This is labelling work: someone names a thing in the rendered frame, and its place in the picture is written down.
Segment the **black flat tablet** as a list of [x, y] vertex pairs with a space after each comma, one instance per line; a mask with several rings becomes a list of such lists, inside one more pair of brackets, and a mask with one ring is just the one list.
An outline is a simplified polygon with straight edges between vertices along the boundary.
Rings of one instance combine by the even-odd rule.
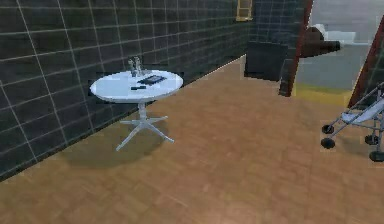
[[143, 85], [154, 85], [156, 83], [159, 83], [159, 82], [162, 82], [166, 80], [166, 77], [163, 77], [163, 76], [158, 76], [158, 75], [152, 75], [152, 76], [149, 76], [145, 79], [142, 79], [139, 81], [140, 84], [143, 84]]

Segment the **grey small statue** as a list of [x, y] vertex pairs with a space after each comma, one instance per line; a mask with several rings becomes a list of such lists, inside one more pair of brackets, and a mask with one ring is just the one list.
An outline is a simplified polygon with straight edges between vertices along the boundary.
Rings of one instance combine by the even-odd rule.
[[141, 68], [141, 60], [138, 56], [129, 59], [128, 64], [130, 66], [130, 72], [133, 77], [139, 77], [144, 75]]

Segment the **black cabinet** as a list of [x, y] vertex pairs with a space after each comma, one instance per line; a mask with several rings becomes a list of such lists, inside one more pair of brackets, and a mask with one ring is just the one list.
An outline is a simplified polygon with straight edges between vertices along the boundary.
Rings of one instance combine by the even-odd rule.
[[247, 44], [244, 76], [278, 82], [288, 47], [276, 43]]

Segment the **dark brown sofa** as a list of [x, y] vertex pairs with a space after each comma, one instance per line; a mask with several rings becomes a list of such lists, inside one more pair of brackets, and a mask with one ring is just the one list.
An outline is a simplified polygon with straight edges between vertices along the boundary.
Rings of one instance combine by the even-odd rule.
[[301, 46], [301, 58], [315, 57], [341, 49], [339, 41], [329, 41], [316, 27], [308, 27]]

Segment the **white round pedestal table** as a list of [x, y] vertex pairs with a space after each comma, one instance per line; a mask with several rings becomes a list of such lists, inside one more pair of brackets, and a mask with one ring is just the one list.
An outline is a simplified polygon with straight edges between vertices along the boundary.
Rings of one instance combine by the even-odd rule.
[[[139, 81], [152, 75], [166, 77], [166, 80], [154, 85], [143, 85]], [[151, 101], [157, 101], [175, 94], [183, 85], [183, 79], [175, 73], [163, 70], [145, 70], [143, 76], [133, 77], [130, 71], [118, 72], [99, 78], [94, 81], [89, 90], [102, 101], [115, 104], [136, 104], [139, 112], [137, 120], [123, 120], [122, 124], [134, 125], [135, 128], [130, 134], [116, 147], [119, 151], [122, 149], [139, 131], [148, 129], [158, 134], [165, 140], [173, 143], [174, 140], [157, 127], [155, 122], [167, 119], [163, 117], [147, 117], [146, 104]], [[131, 90], [134, 86], [147, 86], [142, 90]]]

